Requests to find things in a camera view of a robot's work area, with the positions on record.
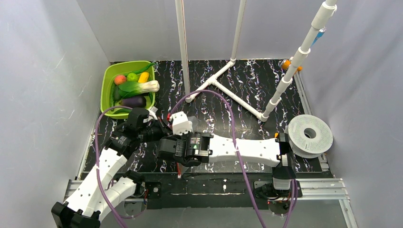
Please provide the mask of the clear zip bag orange zipper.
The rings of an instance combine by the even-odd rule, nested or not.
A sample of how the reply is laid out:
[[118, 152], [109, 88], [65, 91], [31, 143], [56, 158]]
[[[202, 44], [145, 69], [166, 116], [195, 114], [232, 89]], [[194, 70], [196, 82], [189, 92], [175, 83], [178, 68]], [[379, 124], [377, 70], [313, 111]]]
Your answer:
[[[192, 121], [192, 127], [196, 125], [197, 118], [196, 117], [188, 117], [190, 121]], [[211, 139], [214, 138], [214, 135], [211, 133], [203, 133], [203, 132], [193, 132], [185, 134], [185, 135], [176, 135], [181, 138], [188, 139], [187, 151], [186, 151], [186, 159], [189, 159], [188, 165], [182, 165], [178, 163], [178, 178], [188, 171], [191, 167], [199, 166], [202, 163], [208, 163], [210, 156], [213, 154], [213, 150], [210, 149]]]

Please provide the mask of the toy bok choy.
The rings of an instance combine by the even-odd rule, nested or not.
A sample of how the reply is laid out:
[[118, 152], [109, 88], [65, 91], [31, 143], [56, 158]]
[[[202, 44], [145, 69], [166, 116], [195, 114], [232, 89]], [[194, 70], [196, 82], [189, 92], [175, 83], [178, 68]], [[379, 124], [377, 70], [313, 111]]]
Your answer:
[[158, 81], [152, 80], [145, 83], [127, 81], [118, 86], [118, 93], [122, 98], [129, 98], [145, 93], [155, 93], [160, 89]]

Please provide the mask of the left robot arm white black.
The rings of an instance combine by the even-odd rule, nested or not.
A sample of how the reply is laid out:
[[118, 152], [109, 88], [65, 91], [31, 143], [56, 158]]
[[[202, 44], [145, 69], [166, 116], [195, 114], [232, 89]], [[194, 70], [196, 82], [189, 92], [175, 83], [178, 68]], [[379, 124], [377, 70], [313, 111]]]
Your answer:
[[127, 225], [116, 211], [126, 198], [134, 195], [144, 178], [128, 171], [109, 187], [115, 174], [124, 166], [140, 144], [154, 142], [172, 133], [166, 120], [145, 108], [133, 108], [127, 120], [112, 131], [103, 150], [96, 145], [96, 163], [77, 189], [51, 209], [58, 228], [98, 228], [113, 213], [118, 225]]

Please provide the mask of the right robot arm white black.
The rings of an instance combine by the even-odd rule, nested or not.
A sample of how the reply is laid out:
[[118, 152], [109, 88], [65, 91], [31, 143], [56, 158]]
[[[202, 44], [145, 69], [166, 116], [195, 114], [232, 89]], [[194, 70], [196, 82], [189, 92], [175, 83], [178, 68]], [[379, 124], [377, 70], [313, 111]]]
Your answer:
[[232, 139], [201, 132], [174, 134], [159, 141], [156, 158], [184, 167], [221, 161], [264, 164], [272, 168], [276, 190], [289, 190], [296, 178], [294, 155], [286, 133], [266, 140]]

